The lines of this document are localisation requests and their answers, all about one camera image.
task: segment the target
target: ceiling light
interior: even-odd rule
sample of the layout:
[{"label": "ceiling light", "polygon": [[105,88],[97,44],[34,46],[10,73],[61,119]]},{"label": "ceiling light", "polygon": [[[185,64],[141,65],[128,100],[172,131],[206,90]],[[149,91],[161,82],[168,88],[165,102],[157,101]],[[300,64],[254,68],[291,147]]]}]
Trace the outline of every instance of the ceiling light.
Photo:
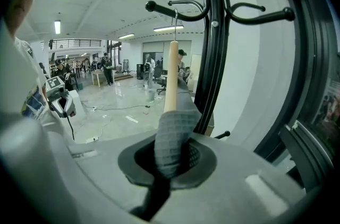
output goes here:
[{"label": "ceiling light", "polygon": [[[162,27],[162,28],[154,28],[154,31],[168,31],[168,30],[174,30],[175,26],[168,26],[168,27]],[[176,26],[176,30],[184,29],[183,25]]]},{"label": "ceiling light", "polygon": [[54,21],[54,28],[55,28],[55,34],[59,35],[60,34],[60,20]]},{"label": "ceiling light", "polygon": [[123,39],[123,38],[130,37],[130,36],[134,36],[134,33],[131,33],[129,35],[120,36],[119,39]]}]

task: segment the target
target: speaker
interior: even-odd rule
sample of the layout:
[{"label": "speaker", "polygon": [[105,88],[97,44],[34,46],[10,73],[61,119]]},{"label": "speaker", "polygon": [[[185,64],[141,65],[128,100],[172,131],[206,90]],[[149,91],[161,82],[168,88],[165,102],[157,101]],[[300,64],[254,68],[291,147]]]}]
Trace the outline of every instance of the speaker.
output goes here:
[{"label": "speaker", "polygon": [[137,80],[143,80],[144,78],[144,65],[137,65]]}]

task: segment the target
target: white floor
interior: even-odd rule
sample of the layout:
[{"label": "white floor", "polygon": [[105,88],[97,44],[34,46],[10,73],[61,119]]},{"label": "white floor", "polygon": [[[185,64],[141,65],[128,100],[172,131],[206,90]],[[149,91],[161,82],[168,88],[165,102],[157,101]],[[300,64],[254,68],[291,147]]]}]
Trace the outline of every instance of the white floor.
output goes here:
[{"label": "white floor", "polygon": [[[88,78],[91,76],[82,73],[80,79],[86,81]],[[116,82],[114,86],[105,84],[99,88],[87,83],[78,91],[86,115],[70,119],[76,143],[86,143],[97,137],[102,141],[110,140],[157,129],[164,109],[164,92],[155,93],[154,101],[150,102],[150,90],[135,77]],[[157,88],[160,85],[153,84],[152,90]],[[66,133],[71,135],[67,120],[62,122]]]}]

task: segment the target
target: cap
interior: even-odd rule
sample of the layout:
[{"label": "cap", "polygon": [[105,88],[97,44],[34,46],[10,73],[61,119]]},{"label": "cap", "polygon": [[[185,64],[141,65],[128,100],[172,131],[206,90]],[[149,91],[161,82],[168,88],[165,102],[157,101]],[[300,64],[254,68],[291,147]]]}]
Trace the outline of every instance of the cap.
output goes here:
[{"label": "cap", "polygon": [[184,52],[183,49],[179,49],[178,50],[178,54],[182,55],[182,56],[186,56],[186,53]]}]

